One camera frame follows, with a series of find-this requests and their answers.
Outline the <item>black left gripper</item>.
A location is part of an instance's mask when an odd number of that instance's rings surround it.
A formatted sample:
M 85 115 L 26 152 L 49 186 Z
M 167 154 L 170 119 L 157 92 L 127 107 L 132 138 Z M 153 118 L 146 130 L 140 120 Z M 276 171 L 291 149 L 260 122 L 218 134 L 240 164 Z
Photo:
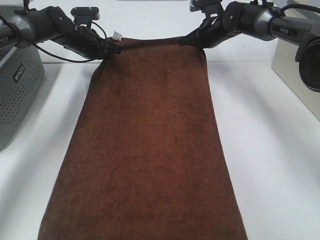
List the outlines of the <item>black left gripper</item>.
M 121 53 L 118 44 L 106 39 L 103 41 L 95 31 L 82 26 L 71 26 L 57 31 L 50 40 L 88 60 L 108 60 L 112 54 Z

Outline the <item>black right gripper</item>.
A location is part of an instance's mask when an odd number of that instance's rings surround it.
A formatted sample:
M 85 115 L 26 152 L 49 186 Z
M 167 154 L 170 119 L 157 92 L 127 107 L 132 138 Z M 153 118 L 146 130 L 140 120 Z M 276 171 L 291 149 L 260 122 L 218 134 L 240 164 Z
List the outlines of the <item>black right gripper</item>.
M 192 31 L 178 39 L 181 47 L 193 46 L 210 49 L 240 34 L 238 30 L 239 9 L 226 9 L 223 13 L 216 13 L 217 16 L 211 16 L 215 13 L 210 13 L 207 10 L 201 12 L 205 14 L 205 19 L 197 31 Z

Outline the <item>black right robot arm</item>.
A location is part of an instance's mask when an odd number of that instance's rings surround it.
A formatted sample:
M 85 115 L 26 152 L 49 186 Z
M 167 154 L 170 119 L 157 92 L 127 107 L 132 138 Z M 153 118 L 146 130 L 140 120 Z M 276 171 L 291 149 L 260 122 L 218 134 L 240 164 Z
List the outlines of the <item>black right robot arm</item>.
M 298 46 L 295 61 L 304 85 L 314 92 L 320 90 L 320 22 L 315 19 L 286 16 L 285 11 L 300 9 L 319 13 L 320 9 L 307 4 L 288 4 L 275 7 L 266 0 L 259 3 L 232 1 L 226 8 L 219 0 L 192 0 L 189 10 L 201 11 L 205 19 L 201 25 L 181 37 L 180 46 L 201 49 L 214 48 L 230 38 L 245 34 L 263 41 L 275 38 Z

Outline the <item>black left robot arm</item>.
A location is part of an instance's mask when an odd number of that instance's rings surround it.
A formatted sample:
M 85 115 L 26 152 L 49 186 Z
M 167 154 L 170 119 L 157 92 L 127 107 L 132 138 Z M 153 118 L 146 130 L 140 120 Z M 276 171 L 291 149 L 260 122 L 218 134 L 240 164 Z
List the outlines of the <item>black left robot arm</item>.
M 91 28 L 100 18 L 97 7 L 74 7 L 70 19 L 58 6 L 41 10 L 16 5 L 0 7 L 0 48 L 23 49 L 52 41 L 72 51 L 87 62 L 120 54 L 121 47 L 100 37 Z

